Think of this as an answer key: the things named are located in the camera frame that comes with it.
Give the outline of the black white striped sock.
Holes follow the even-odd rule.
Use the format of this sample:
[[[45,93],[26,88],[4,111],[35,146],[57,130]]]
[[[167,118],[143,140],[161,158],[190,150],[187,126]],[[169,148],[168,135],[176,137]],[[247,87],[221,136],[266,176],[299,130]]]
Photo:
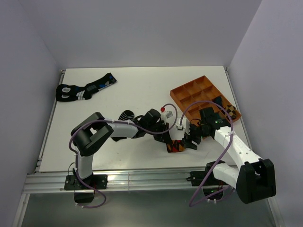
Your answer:
[[[127,121],[127,120],[132,120],[132,119],[134,119],[134,113],[131,110],[123,111],[118,118],[119,121]],[[124,140],[124,139],[126,139],[126,137],[112,137],[112,140],[115,142],[118,142],[119,140]]]

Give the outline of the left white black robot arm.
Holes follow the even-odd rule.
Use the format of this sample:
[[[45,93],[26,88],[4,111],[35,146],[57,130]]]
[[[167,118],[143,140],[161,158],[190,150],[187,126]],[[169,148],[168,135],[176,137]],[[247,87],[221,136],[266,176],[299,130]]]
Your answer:
[[[127,138],[137,139],[150,134],[156,141],[169,147],[173,142],[168,129],[169,124],[155,109],[150,109],[145,115],[139,116],[125,110],[117,122],[105,118],[99,112],[92,114],[71,132],[72,143],[77,148],[77,162],[73,170],[75,183],[82,189],[92,186],[93,156],[109,138],[119,141]]]

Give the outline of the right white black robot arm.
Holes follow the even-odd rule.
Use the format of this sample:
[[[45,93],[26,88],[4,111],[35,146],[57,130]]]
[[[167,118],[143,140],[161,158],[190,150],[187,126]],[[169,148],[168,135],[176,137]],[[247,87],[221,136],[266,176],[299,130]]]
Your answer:
[[[262,159],[254,153],[234,132],[231,120],[223,120],[215,116],[212,107],[199,111],[200,124],[184,123],[181,118],[178,127],[185,130],[183,142],[194,144],[196,148],[202,138],[212,137],[224,148],[223,153],[214,162],[208,163],[205,176],[194,192],[189,205],[197,205],[197,194],[204,184],[224,182],[233,188],[240,200],[249,204],[276,195],[275,167],[270,159]]]

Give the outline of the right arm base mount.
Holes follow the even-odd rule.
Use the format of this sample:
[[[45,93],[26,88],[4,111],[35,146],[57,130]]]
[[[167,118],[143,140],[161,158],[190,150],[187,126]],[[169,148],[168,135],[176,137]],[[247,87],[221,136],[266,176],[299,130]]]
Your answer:
[[[207,171],[191,171],[190,176],[186,178],[188,182],[191,182],[192,186],[199,186],[203,179],[205,178]],[[212,186],[212,185],[227,185],[226,182],[223,182],[222,180],[218,180],[214,177],[214,174],[211,173],[209,177],[206,179],[205,186]]]

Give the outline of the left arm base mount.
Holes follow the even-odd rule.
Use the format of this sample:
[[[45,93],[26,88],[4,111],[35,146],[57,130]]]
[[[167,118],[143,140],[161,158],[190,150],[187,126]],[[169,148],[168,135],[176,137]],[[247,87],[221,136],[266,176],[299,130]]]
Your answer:
[[[107,188],[107,175],[91,175],[82,180],[84,184],[77,178],[76,175],[68,175],[65,179],[64,190],[88,190],[90,187],[94,189]]]

